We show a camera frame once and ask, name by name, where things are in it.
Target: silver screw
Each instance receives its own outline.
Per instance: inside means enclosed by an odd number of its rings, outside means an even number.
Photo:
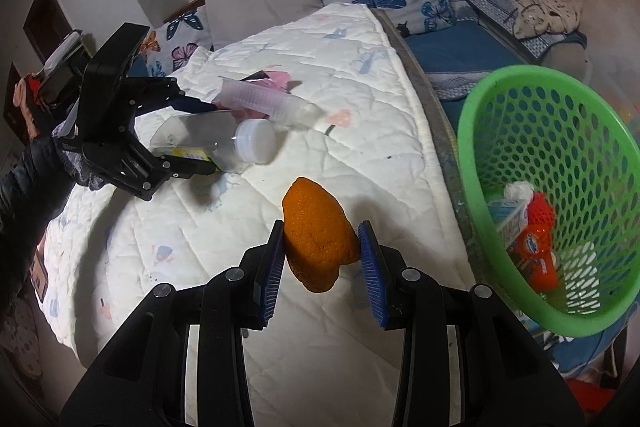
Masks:
[[[229,268],[225,273],[225,278],[228,281],[239,281],[244,277],[244,270],[242,268]]]
[[[155,288],[153,289],[153,293],[158,298],[166,297],[167,295],[169,295],[169,293],[171,293],[171,285],[163,282],[155,286]]]
[[[481,299],[488,299],[492,295],[491,288],[484,284],[479,284],[474,288],[474,293]]]
[[[420,279],[420,272],[415,268],[405,268],[402,270],[402,278],[405,281],[417,281]]]

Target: plastic bottle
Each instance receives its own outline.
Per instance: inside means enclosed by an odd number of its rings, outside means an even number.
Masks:
[[[316,104],[294,94],[230,78],[223,79],[217,102],[231,109],[260,111],[268,114],[271,120],[284,125],[302,124],[311,127],[322,114]]]
[[[156,131],[149,150],[208,160],[224,172],[242,172],[265,164],[276,153],[273,124],[268,120],[236,120],[231,111],[213,111],[168,118]]]

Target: green laundry basket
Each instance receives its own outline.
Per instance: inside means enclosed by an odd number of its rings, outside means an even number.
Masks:
[[[570,76],[510,66],[468,96],[458,147],[486,282],[560,335],[592,335],[620,318],[640,291],[640,150],[615,111]],[[511,262],[486,207],[521,180],[556,210],[561,288],[544,295]]]

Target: quilted blanket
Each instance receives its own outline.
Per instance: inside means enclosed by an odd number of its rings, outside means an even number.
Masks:
[[[334,195],[354,227],[369,219],[380,243],[401,251],[408,265],[441,284],[474,283],[428,121],[367,7],[331,4],[216,52],[200,48],[175,76],[188,95],[212,100],[220,76],[258,70],[287,71],[292,92],[325,113],[314,128],[283,130],[271,164],[170,180],[151,202],[110,185],[76,187],[50,224],[42,309],[85,365],[157,283],[204,284],[264,244],[299,176]],[[138,118],[141,142],[172,114]],[[195,422],[192,332],[186,402]],[[256,425],[388,426],[401,348],[402,332],[381,330],[371,315],[359,263],[343,267],[321,295],[286,266],[269,327],[244,341]]]

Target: person's arm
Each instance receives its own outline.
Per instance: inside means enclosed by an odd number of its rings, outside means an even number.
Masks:
[[[18,164],[0,180],[0,329],[38,242],[74,184],[51,136],[31,141]]]

